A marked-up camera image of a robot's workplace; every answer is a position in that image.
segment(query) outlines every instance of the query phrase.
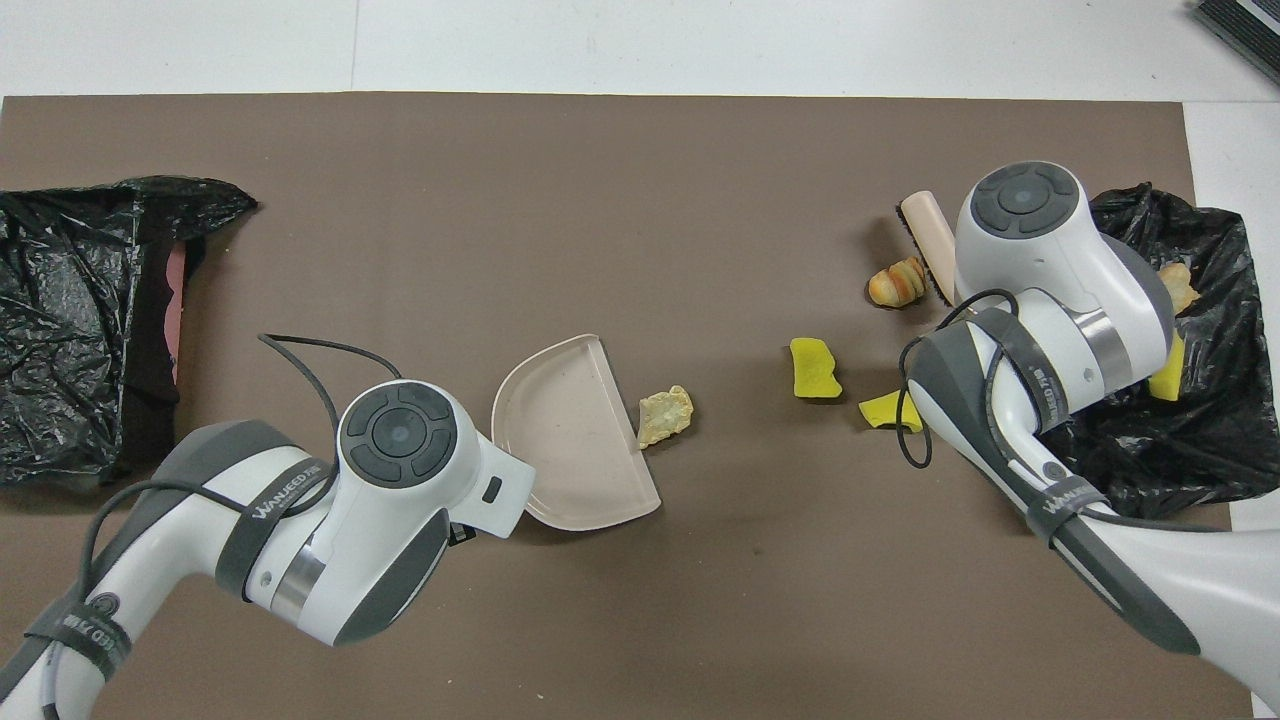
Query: dustpan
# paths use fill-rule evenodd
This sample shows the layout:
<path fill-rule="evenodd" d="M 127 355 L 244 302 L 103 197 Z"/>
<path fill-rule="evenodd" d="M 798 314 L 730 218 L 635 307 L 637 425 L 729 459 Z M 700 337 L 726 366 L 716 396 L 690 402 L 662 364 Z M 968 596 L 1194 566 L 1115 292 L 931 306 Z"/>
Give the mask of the dustpan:
<path fill-rule="evenodd" d="M 498 388 L 492 430 L 538 471 L 525 510 L 553 528 L 607 528 L 662 503 L 598 336 L 517 365 Z"/>

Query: sponge piece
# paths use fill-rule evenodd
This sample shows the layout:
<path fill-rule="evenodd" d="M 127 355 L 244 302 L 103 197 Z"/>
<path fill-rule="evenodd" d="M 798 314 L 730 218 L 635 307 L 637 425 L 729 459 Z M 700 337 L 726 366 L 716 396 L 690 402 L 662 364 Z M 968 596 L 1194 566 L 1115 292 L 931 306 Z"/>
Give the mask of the sponge piece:
<path fill-rule="evenodd" d="M 1169 350 L 1169 360 L 1165 366 L 1151 375 L 1148 387 L 1151 396 L 1174 402 L 1183 387 L 1183 361 L 1187 357 L 1187 343 L 1183 337 L 1174 333 L 1174 346 Z"/>
<path fill-rule="evenodd" d="M 870 427 L 892 428 L 897 425 L 899 395 L 901 395 L 901 391 L 895 389 L 893 392 L 874 400 L 859 402 L 858 409 L 863 411 L 863 418 L 867 418 L 867 423 Z M 918 433 L 924 429 L 924 423 L 920 421 L 920 414 L 916 413 L 915 404 L 911 402 L 910 395 L 902 398 L 902 425 L 913 433 Z"/>
<path fill-rule="evenodd" d="M 845 388 L 836 377 L 836 359 L 827 343 L 814 337 L 791 341 L 791 361 L 795 365 L 796 397 L 840 397 Z"/>

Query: brush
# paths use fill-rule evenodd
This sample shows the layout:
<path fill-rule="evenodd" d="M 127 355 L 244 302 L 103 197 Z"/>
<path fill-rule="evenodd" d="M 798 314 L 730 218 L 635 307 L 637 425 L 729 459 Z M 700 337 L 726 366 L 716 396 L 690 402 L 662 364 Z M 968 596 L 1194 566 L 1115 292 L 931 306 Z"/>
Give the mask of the brush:
<path fill-rule="evenodd" d="M 929 284 L 948 306 L 955 306 L 956 238 L 928 190 L 908 196 L 897 204 L 897 218 L 911 236 L 911 242 L 924 259 Z"/>

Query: circular control button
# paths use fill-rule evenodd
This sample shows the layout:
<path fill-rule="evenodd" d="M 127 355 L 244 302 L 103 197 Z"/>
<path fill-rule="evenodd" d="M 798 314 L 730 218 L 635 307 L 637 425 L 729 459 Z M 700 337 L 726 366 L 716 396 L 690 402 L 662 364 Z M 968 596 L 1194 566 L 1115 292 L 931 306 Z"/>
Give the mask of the circular control button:
<path fill-rule="evenodd" d="M 1000 188 L 1000 206 L 1015 215 L 1027 215 L 1048 202 L 1048 181 L 1039 176 L 1018 176 Z"/>
<path fill-rule="evenodd" d="M 392 457 L 408 457 L 426 442 L 426 423 L 408 407 L 394 407 L 374 420 L 374 447 Z"/>

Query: white floor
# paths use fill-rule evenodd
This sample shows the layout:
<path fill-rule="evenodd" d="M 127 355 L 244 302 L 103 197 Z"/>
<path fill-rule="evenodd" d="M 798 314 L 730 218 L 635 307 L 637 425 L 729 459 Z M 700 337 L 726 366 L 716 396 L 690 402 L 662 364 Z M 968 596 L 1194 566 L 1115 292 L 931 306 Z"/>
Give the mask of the white floor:
<path fill-rule="evenodd" d="M 0 0 L 0 99 L 348 90 L 1185 102 L 1280 328 L 1280 86 L 1181 0 Z"/>

